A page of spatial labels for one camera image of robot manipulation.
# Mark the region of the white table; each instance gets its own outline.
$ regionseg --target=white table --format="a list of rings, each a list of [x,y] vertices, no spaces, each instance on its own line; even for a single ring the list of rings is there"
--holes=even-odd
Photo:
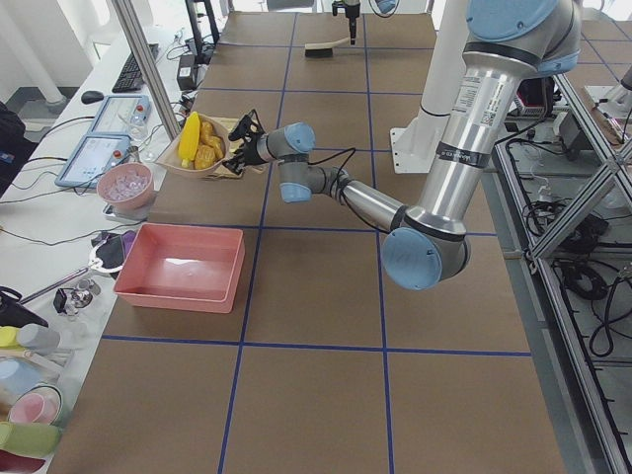
[[[170,100],[178,101],[181,95],[176,82],[178,61],[170,61],[166,57],[166,51],[177,45],[173,43],[174,32],[150,28],[145,31],[145,34],[149,42],[160,44],[158,70]],[[81,95],[88,90],[99,90],[106,95],[109,94],[128,55],[129,47],[125,37],[121,35],[88,76],[56,123],[75,117],[93,116],[101,103],[83,105],[80,100]],[[140,93],[149,95],[146,85]],[[160,123],[160,118],[157,112],[152,110],[148,118],[148,129],[151,131],[158,123]],[[89,120],[72,122],[54,130],[42,141],[33,154],[33,158],[42,156],[68,158],[79,139],[87,132],[89,124]],[[148,153],[153,153],[154,158],[157,157],[168,144],[169,138],[161,127],[154,134],[150,145],[141,153],[141,159],[146,160]],[[58,173],[61,165],[61,162],[53,160],[28,163],[14,184],[21,187],[28,186],[43,171]],[[159,189],[165,172],[158,165],[152,163],[147,163],[147,165],[154,172],[156,189]],[[54,177],[45,175],[28,191],[10,187],[0,202],[28,198],[57,190],[59,188],[54,184]],[[72,191],[66,191],[26,202],[0,203],[0,225],[10,232],[25,237],[55,242],[84,235],[97,229],[110,229],[120,225],[120,222],[107,220],[103,216],[104,207],[105,203],[93,191],[81,197],[76,196]],[[0,285],[12,287],[25,296],[48,286],[87,264],[92,237],[94,235],[72,243],[48,247],[12,237],[4,232],[0,233],[0,255],[2,256]],[[75,322],[70,322],[67,318],[56,314],[52,307],[54,291],[27,304],[29,309],[46,319],[52,328],[64,331],[65,335],[68,335],[68,330],[72,328],[78,329],[81,323],[86,326],[87,334],[83,338],[81,349],[77,350],[72,359],[66,363],[57,381],[68,408],[74,406],[116,300],[113,292],[114,280],[109,276],[94,276],[94,278],[101,286],[102,293],[95,297],[87,308],[80,310]],[[39,472],[45,472],[47,465],[48,463]]]

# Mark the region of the brush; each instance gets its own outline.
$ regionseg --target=brush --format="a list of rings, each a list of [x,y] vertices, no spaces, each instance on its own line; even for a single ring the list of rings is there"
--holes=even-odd
[[[331,42],[308,43],[305,45],[305,57],[332,57],[334,55],[334,46],[340,46],[351,40],[351,38],[346,37]]]

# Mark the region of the pink tray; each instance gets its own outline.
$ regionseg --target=pink tray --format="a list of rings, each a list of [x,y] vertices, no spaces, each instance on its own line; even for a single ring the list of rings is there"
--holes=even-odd
[[[144,224],[115,293],[134,306],[229,313],[244,254],[239,229]]]

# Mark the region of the tablet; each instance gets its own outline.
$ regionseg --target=tablet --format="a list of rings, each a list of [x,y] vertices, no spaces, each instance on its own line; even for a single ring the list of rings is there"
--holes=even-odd
[[[90,133],[127,134],[136,107],[142,106],[144,119],[149,115],[149,97],[142,94],[106,96],[90,125]]]
[[[84,135],[61,169],[55,184],[63,188],[95,188],[101,175],[125,156],[129,144],[127,135]]]

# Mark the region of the blue joint cap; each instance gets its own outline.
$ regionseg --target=blue joint cap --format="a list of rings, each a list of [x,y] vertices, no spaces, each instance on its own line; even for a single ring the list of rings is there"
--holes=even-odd
[[[515,40],[548,18],[559,0],[470,0],[466,21],[480,40]]]
[[[427,289],[441,279],[441,258],[435,244],[409,227],[395,229],[382,245],[384,270],[406,289]]]
[[[316,146],[316,135],[307,123],[300,121],[283,129],[285,140],[298,153],[309,153]]]
[[[557,59],[551,59],[550,61],[544,61],[537,69],[536,77],[548,77],[555,74],[562,74],[563,72],[569,72],[575,66],[580,59],[580,52],[576,51],[572,54],[568,54]]]
[[[395,0],[377,0],[377,8],[379,8],[379,11],[383,14],[389,13],[395,9],[395,5]]]
[[[283,202],[306,202],[312,199],[312,191],[296,183],[281,183],[280,196]]]

